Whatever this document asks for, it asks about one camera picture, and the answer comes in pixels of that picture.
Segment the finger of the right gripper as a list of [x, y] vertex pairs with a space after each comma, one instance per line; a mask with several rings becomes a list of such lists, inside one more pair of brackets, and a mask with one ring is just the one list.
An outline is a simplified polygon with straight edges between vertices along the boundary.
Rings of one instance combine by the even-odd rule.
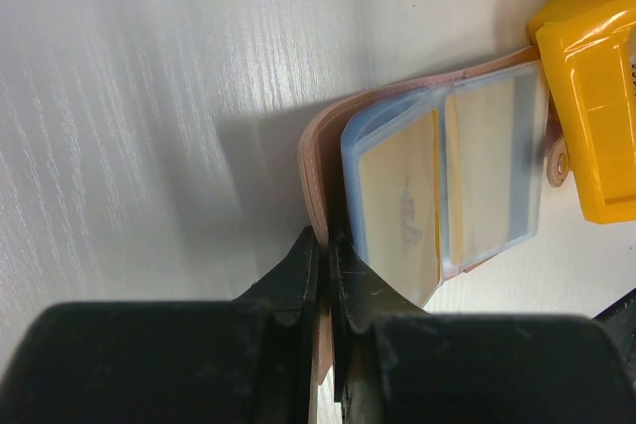
[[633, 330], [635, 328], [635, 294], [633, 289], [604, 311], [594, 320], [610, 330]]

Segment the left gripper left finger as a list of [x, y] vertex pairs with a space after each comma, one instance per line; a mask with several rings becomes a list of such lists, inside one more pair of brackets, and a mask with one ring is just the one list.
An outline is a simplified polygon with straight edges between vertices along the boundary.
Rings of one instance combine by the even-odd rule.
[[312, 423], [319, 246], [229, 301], [46, 309], [9, 364], [13, 423]]

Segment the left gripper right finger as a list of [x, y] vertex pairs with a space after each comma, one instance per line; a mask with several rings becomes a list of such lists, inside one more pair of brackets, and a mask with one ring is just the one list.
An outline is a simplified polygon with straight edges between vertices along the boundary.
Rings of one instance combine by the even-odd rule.
[[347, 423], [631, 423], [635, 328], [574, 315], [439, 315], [345, 236], [329, 247], [334, 397]]

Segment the gold credit card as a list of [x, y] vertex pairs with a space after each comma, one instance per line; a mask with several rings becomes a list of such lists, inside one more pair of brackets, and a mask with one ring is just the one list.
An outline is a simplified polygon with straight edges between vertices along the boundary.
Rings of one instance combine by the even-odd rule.
[[547, 100], [536, 71], [457, 87], [446, 97], [452, 264], [468, 268], [536, 234]]
[[365, 152], [359, 163], [368, 265], [420, 307], [441, 280], [437, 118], [429, 112]]

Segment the tan leather card holder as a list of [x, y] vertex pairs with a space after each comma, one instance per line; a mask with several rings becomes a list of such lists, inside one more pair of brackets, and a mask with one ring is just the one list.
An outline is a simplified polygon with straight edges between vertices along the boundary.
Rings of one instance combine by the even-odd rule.
[[[465, 269], [452, 264], [449, 254], [444, 123], [445, 100], [455, 88], [530, 71], [536, 71], [541, 75], [548, 97], [546, 127], [540, 152], [543, 162], [542, 191], [550, 92], [541, 65], [540, 53], [535, 47], [523, 48], [482, 65], [416, 77], [363, 91], [328, 106], [315, 116], [299, 141], [298, 159], [305, 203], [316, 238], [327, 252], [328, 273], [329, 247], [331, 242], [339, 236], [347, 237], [357, 255], [368, 265], [359, 174], [362, 155], [429, 112], [434, 112], [437, 118], [436, 197], [441, 280], [424, 305], [444, 282], [531, 239], [532, 237]], [[417, 307], [423, 310], [424, 305]]]

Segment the yellow plastic bin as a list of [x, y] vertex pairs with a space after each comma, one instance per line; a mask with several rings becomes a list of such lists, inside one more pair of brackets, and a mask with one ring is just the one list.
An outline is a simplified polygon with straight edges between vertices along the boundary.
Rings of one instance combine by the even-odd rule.
[[635, 217], [635, 0], [549, 0], [531, 19], [558, 124], [549, 183], [575, 179], [583, 217]]

